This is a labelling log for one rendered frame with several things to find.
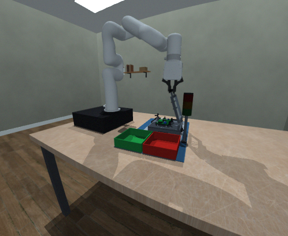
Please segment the green circuit board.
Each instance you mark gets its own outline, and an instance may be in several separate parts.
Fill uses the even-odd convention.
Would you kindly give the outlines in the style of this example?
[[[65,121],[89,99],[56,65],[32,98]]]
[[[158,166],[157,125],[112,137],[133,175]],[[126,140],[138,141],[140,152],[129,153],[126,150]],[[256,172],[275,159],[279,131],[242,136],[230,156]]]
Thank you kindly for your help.
[[[164,125],[168,125],[169,121],[171,121],[169,118],[164,119],[163,117],[161,119],[159,119],[156,124],[164,124]]]

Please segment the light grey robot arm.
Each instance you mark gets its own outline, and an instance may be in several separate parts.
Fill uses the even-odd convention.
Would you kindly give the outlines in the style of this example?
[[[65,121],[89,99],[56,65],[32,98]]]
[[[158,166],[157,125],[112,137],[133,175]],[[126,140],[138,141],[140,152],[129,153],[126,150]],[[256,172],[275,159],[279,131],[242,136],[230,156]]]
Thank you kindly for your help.
[[[116,53],[113,38],[125,41],[133,37],[145,41],[159,52],[166,52],[164,60],[181,60],[182,36],[172,33],[167,38],[159,31],[142,23],[132,16],[125,16],[121,21],[122,27],[113,21],[107,21],[101,32],[103,43],[103,61],[108,66],[102,71],[105,93],[105,112],[117,112],[118,88],[116,82],[123,79],[124,61],[121,55]]]

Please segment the red open-top bin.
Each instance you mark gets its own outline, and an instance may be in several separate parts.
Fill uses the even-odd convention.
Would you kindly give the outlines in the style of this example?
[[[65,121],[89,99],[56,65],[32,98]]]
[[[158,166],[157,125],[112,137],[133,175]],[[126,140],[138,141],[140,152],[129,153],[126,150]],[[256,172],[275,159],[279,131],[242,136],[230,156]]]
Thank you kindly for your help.
[[[176,160],[181,135],[154,131],[142,144],[142,153]]]

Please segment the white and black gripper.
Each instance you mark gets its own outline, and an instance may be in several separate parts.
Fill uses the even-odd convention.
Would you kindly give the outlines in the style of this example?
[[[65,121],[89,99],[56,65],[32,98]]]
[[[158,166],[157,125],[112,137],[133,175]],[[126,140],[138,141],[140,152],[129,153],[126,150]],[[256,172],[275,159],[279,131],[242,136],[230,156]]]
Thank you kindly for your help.
[[[176,92],[176,86],[184,81],[182,74],[182,61],[178,59],[171,59],[165,61],[162,82],[168,85],[168,92],[171,89],[171,81],[174,81],[173,93]]]

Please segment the green bin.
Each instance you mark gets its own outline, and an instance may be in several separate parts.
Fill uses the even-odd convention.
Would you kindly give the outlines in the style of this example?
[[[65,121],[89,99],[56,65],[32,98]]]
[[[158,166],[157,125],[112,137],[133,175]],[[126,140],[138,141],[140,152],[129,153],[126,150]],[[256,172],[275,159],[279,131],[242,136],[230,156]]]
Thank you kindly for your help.
[[[114,138],[114,146],[130,151],[143,152],[143,143],[153,133],[150,130],[128,128]]]

